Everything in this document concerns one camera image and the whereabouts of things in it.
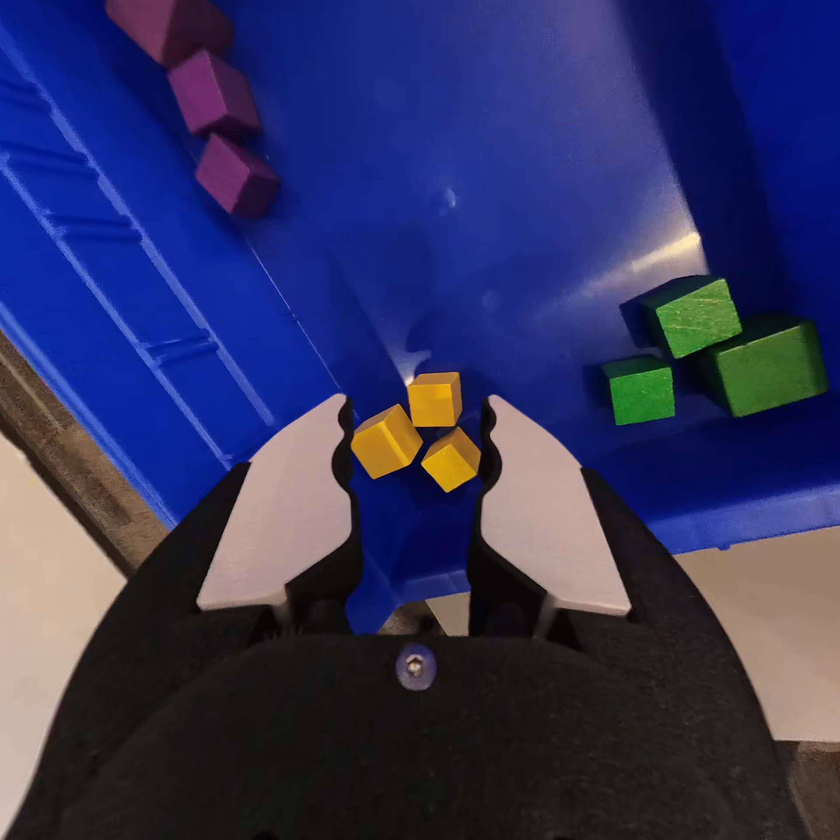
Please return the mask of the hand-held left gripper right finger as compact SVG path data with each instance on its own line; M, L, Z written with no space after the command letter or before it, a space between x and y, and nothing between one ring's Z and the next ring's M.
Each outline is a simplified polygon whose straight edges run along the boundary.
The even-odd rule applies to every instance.
M632 604L580 462L499 395L484 401L467 559L468 635L544 637L561 611Z

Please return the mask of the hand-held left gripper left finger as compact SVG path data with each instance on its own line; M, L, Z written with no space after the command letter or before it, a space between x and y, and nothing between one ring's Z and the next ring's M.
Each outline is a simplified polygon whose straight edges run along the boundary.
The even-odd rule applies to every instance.
M352 432L339 393L253 455L197 597L203 612L266 606L295 633L352 633L347 604L364 571Z

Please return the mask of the yellow wooden cube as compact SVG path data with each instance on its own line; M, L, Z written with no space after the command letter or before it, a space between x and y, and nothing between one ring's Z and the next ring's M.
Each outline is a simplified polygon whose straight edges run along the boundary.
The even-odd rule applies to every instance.
M458 372L419 374L406 387L415 427L455 427L463 411Z
M411 465L422 446L421 435L399 404L363 422L351 440L353 455L373 480Z
M461 427L454 427L428 448L421 467L449 493L477 477L480 448Z

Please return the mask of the green wooden cube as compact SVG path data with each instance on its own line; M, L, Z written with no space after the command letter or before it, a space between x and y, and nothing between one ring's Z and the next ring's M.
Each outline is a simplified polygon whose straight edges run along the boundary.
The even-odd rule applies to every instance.
M828 392L822 345L812 320L763 314L739 335L698 353L696 367L716 403L745 417Z
M653 340L680 360L739 336L743 326L726 279L686 276L641 297L639 307Z
M640 355L603 363L601 371L608 384L617 426L676 415L674 373L668 362Z

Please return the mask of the blue plastic bin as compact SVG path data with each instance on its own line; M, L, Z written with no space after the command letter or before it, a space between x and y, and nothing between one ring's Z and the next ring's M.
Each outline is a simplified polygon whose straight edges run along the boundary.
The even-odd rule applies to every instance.
M279 175L196 182L104 2L2 2L2 332L166 526L333 393L457 371L672 553L838 525L838 2L219 2ZM617 427L600 366L702 272L814 322L828 393L734 418L691 362Z

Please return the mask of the purple wooden cube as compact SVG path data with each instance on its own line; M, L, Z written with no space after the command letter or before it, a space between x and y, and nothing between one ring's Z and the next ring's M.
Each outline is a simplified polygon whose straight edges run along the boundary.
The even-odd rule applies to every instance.
M107 1L113 23L153 60L171 69L198 50L225 56L233 26L209 1Z
M208 49L199 49L167 71L191 135L216 133L232 140L262 134L246 76Z
M246 219L265 216L280 188L267 163L217 133L208 136L195 176L225 212Z

